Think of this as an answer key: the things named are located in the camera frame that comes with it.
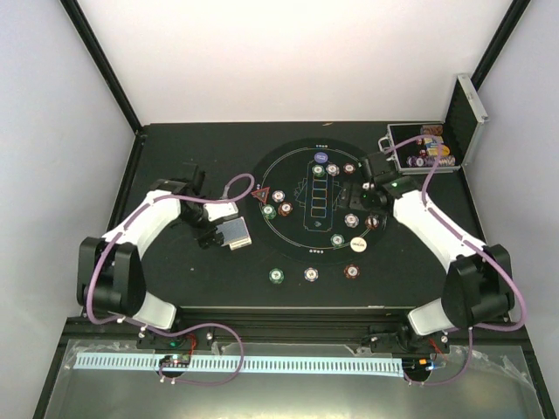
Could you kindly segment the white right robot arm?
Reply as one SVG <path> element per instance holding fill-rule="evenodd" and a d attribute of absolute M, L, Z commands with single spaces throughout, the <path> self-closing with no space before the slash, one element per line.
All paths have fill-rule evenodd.
<path fill-rule="evenodd" d="M 364 156 L 358 168 L 365 184 L 359 203 L 366 210 L 391 213 L 445 269 L 441 297 L 407 314 L 409 322 L 397 329 L 399 346 L 416 352 L 432 333 L 474 326 L 498 330 L 488 322 L 510 312 L 516 303 L 506 249 L 488 246 L 438 208 L 427 193 L 432 172 L 419 185 L 398 172 L 382 151 Z"/>

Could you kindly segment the red poker chip stack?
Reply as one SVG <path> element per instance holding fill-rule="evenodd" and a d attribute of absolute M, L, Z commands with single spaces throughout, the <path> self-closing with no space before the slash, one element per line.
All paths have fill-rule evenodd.
<path fill-rule="evenodd" d="M 356 279 L 360 275 L 360 268 L 355 264 L 348 264 L 344 268 L 344 276 L 348 279 Z"/>

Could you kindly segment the red triangle marker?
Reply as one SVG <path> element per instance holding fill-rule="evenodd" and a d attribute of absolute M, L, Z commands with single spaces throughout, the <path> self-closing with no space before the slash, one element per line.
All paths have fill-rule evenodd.
<path fill-rule="evenodd" d="M 251 193 L 251 196 L 257 199 L 261 204 L 267 205 L 268 196 L 270 194 L 270 188 L 260 188 L 256 189 Z"/>

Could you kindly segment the card boxes in case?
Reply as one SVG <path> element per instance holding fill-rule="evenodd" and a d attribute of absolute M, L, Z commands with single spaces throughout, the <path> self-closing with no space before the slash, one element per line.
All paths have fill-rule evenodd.
<path fill-rule="evenodd" d="M 425 152 L 429 156 L 448 156 L 451 150 L 445 145 L 442 136 L 433 136 L 423 138 Z"/>

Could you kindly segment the round black poker mat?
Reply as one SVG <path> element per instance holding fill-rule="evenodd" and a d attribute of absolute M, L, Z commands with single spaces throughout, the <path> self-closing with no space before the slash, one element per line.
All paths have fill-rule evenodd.
<path fill-rule="evenodd" d="M 328 155 L 328 162 L 314 161 L 317 152 Z M 342 189 L 345 173 L 343 165 L 358 163 L 365 156 L 364 151 L 345 141 L 320 138 L 306 138 L 290 141 L 265 155 L 255 166 L 253 175 L 257 188 L 270 188 L 267 204 L 277 211 L 277 216 L 266 220 L 261 213 L 261 204 L 254 197 L 246 203 L 246 221 L 249 231 L 263 244 L 275 249 L 281 255 L 308 264 L 345 264 L 362 256 L 350 249 L 353 237 L 363 237 L 367 250 L 374 249 L 385 236 L 388 217 L 380 210 L 356 211 L 342 209 L 338 195 Z M 338 176 L 331 176 L 326 170 L 330 163 L 340 168 Z M 314 178 L 312 167 L 322 165 L 326 175 Z M 288 216 L 278 213 L 280 203 L 272 200 L 272 192 L 282 190 L 286 194 L 284 202 L 293 205 Z M 359 217 L 356 228 L 349 228 L 344 217 L 353 213 Z M 380 219 L 376 230 L 369 230 L 364 221 L 375 214 Z M 334 248 L 330 238 L 341 234 L 345 238 L 342 247 Z"/>

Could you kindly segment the black aluminium rail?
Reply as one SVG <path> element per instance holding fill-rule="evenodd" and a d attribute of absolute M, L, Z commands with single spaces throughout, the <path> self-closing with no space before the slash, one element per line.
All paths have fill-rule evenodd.
<path fill-rule="evenodd" d="M 467 343 L 467 331 L 420 337 L 406 314 L 382 308 L 183 307 L 171 330 L 204 324 L 213 333 L 211 340 L 223 341 L 219 323 L 250 343 L 348 344 L 412 357 L 448 354 L 451 344 Z"/>

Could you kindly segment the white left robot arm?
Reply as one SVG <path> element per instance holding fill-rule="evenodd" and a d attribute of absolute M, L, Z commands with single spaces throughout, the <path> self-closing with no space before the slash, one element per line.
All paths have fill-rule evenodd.
<path fill-rule="evenodd" d="M 141 259 L 159 234 L 176 220 L 187 223 L 198 245 L 221 245 L 224 238 L 210 220 L 201 195 L 204 174 L 159 180 L 130 216 L 103 237 L 88 237 L 79 247 L 77 300 L 89 320 L 101 325 L 131 319 L 157 328 L 168 348 L 187 339 L 187 326 L 176 319 L 177 308 L 147 290 Z"/>

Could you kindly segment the green poker chip stack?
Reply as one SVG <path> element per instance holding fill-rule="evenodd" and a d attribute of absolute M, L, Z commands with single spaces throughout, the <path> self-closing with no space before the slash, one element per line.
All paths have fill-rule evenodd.
<path fill-rule="evenodd" d="M 279 285 L 284 279 L 284 272 L 279 268 L 273 268 L 269 271 L 268 278 L 272 284 Z"/>

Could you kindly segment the aluminium poker case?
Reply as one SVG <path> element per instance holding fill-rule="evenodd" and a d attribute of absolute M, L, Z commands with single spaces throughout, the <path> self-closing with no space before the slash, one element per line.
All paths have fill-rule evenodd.
<path fill-rule="evenodd" d="M 437 157 L 437 171 L 450 173 L 473 158 L 489 121 L 486 109 L 469 75 L 457 76 L 446 117 L 442 121 L 391 123 L 378 147 L 386 152 L 397 169 L 407 175 L 427 174 Z"/>

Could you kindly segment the black left motor block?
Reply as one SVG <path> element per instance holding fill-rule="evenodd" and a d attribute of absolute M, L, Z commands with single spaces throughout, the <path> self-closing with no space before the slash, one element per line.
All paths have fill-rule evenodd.
<path fill-rule="evenodd" d="M 205 172 L 195 163 L 187 163 L 184 165 L 180 181 L 183 183 L 181 192 L 186 196 L 199 197 L 205 179 Z"/>

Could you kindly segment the blue poker chip stack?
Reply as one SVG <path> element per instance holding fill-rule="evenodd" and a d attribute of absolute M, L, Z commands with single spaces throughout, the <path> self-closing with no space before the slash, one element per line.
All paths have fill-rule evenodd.
<path fill-rule="evenodd" d="M 319 272 L 315 268 L 309 267 L 304 271 L 304 279 L 308 282 L 314 282 L 318 277 Z"/>

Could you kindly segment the brown chips row in case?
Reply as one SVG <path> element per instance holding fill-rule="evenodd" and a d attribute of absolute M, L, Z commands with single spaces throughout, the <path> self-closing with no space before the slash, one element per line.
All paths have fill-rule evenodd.
<path fill-rule="evenodd" d="M 423 125 L 420 128 L 421 134 L 442 136 L 444 132 L 444 127 L 440 124 L 428 124 Z"/>

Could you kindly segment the purple blind button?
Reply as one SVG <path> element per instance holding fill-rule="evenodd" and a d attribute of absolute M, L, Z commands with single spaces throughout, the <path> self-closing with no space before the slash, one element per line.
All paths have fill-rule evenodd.
<path fill-rule="evenodd" d="M 314 155 L 314 161 L 318 164 L 325 164 L 328 162 L 328 155 L 322 151 Z"/>

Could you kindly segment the purple chips row in case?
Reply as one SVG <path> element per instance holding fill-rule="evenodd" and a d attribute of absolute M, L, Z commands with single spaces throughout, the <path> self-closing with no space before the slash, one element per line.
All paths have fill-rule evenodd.
<path fill-rule="evenodd" d="M 406 163 L 410 168 L 430 168 L 438 162 L 440 167 L 454 167 L 456 159 L 453 155 L 442 156 L 439 160 L 434 155 L 427 156 L 410 156 Z"/>

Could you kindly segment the white dealer button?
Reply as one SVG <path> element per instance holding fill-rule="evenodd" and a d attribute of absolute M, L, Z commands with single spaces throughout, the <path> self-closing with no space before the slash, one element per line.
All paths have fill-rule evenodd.
<path fill-rule="evenodd" d="M 363 237 L 353 237 L 349 242 L 350 249 L 356 253 L 365 252 L 367 249 L 367 241 Z"/>

